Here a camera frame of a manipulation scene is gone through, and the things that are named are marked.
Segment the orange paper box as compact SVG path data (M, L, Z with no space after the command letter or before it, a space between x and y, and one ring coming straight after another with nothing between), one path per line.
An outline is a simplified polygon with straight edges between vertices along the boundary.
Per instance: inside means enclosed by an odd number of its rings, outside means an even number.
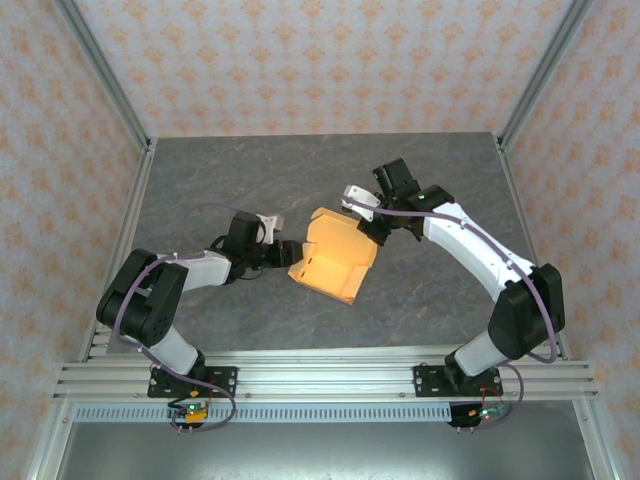
M311 216L303 258L288 270L295 282L352 305L376 259L378 246L358 221L319 208Z

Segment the wide aluminium mounting beam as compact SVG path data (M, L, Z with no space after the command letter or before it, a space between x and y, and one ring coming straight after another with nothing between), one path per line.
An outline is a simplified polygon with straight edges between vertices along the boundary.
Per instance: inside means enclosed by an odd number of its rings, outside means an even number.
M520 365L500 370L502 398L515 400L599 400L603 388L584 364L547 368ZM75 401L142 399L146 396L151 368L147 365L69 364L63 367L53 397ZM409 366L242 366L236 398L250 402L281 400L314 401L412 401L429 391L438 399L448 396L438 387L416 381Z

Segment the small electronics board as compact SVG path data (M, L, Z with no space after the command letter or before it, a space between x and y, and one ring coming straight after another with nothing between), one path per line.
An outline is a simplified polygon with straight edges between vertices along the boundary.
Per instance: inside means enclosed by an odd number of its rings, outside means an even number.
M201 429L209 416L207 401L172 401L167 404L172 428L178 433L194 434Z
M454 402L450 404L451 420L448 425L457 431L474 430L483 422L502 418L508 413L504 404L483 405L480 402Z

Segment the grey metal shelf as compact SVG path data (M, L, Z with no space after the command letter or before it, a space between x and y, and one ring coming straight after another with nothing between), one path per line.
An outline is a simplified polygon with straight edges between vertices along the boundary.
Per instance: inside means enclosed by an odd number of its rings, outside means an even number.
M77 424L56 480L594 480L569 422L488 431L445 424Z

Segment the aluminium table edge rail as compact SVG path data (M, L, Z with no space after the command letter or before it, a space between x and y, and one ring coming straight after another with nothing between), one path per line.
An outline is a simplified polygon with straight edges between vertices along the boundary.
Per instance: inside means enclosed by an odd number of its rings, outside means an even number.
M115 360L118 358L141 359L141 355L135 350L128 350L124 353L109 353L105 345L94 345L89 350L88 360ZM354 347L354 348L328 348L328 349L275 349L275 350L237 350L237 351L205 351L207 357L217 356L250 356L250 357L356 357L356 356L391 356L408 355L418 357L444 357L456 350L460 345L431 345L431 346L391 346L391 347ZM549 345L534 349L537 355L549 353Z

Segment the aluminium side rail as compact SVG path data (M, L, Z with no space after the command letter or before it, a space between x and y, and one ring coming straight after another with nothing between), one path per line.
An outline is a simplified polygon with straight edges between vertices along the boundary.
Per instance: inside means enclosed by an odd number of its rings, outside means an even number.
M131 183L126 208L119 223L116 241L105 270L101 293L98 295L98 298L101 298L111 281L115 278L118 269L125 261L131 249L157 143L158 138L152 137L143 148L136 176Z
M535 264L539 263L539 259L538 256L536 254L535 251L535 247L533 244L533 240L530 234L530 230L528 228L528 224L527 224L527 220L526 220L526 215L525 215L525 211L523 208L523 204L521 202L521 198L519 196L518 190L517 190L517 185L515 182L515 177L513 175L508 157L507 157L507 150L506 147L503 145L503 143L501 142L501 139L498 136L494 136L494 140L496 143L496 149L498 152L498 155L500 157L500 161L504 170L504 174L507 180L507 183L509 185L509 189L511 192L511 196L513 198L514 201L514 205L516 208L516 211L518 213L518 217L524 232L524 236L526 239L526 243L527 243L527 247L528 247L528 252L531 254L531 259L532 262ZM571 359L571 350L568 349L566 343L565 343L565 335L564 332L561 331L559 333L556 333L556 338L554 340L554 345L558 351L558 355L557 358L562 360L562 361L568 361Z

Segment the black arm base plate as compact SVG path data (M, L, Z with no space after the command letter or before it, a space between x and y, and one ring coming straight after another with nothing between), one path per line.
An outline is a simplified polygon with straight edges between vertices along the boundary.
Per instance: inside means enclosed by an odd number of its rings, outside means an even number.
M152 368L150 372L147 389L149 398L189 399L193 398L193 392L197 392L196 398L222 397L219 392L212 392L209 388L180 380L161 368ZM235 395L238 375L236 367L204 366L196 368L193 373L196 380L222 388L231 396Z
M501 396L502 379L497 368L468 376L448 365L422 363L413 367L413 386L417 397Z

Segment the aluminium frame post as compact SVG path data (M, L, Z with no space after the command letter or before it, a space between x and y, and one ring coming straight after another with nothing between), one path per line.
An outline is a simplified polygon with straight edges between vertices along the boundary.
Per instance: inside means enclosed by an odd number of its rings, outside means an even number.
M52 2L67 23L130 136L143 151L148 150L152 145L152 138L146 133L78 3L76 0L52 0Z
M509 119L496 137L497 145L502 152L506 152L514 143L594 2L595 0L571 0Z

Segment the aluminium frame leg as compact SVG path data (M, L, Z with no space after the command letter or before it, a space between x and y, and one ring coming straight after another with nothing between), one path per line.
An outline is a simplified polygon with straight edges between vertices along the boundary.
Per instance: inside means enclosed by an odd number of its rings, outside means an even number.
M598 400L572 402L594 480L625 480L605 407Z
M74 423L77 404L55 402L44 423L27 480L56 480Z

